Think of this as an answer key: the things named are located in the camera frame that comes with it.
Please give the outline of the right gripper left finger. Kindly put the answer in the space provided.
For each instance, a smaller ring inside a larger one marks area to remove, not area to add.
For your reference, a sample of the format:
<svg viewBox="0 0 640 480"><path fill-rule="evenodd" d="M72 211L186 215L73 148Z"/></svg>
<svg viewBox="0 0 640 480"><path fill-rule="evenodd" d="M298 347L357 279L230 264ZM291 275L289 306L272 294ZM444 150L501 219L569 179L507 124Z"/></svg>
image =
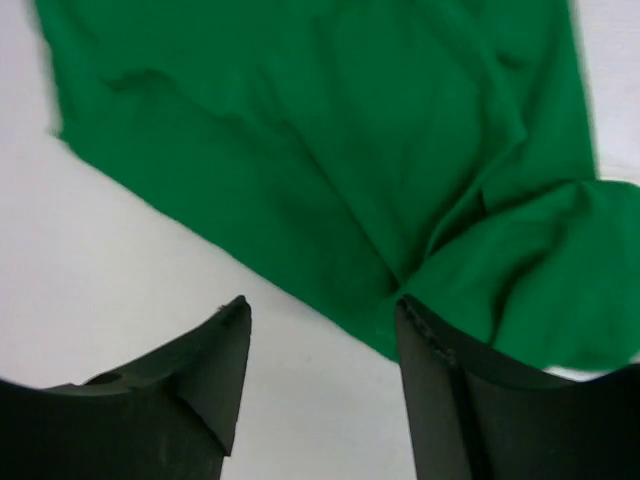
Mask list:
<svg viewBox="0 0 640 480"><path fill-rule="evenodd" d="M251 328L239 296L82 385L2 381L2 478L219 478L234 444Z"/></svg>

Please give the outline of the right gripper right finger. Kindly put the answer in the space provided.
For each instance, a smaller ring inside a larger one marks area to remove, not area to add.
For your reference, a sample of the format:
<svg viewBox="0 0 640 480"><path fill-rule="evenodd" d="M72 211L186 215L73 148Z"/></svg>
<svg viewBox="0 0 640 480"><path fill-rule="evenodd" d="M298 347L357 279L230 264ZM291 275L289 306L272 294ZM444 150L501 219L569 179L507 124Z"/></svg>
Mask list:
<svg viewBox="0 0 640 480"><path fill-rule="evenodd" d="M554 376L415 298L398 302L395 325L417 478L638 478L638 365Z"/></svg>

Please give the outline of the green t shirt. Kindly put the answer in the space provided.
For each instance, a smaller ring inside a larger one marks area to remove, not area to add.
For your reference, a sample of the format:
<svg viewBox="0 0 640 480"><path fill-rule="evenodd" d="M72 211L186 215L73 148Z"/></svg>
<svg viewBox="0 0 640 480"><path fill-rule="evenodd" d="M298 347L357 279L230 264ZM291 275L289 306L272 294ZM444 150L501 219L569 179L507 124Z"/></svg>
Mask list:
<svg viewBox="0 0 640 480"><path fill-rule="evenodd" d="M564 1L38 1L61 139L382 355L416 297L529 365L639 350Z"/></svg>

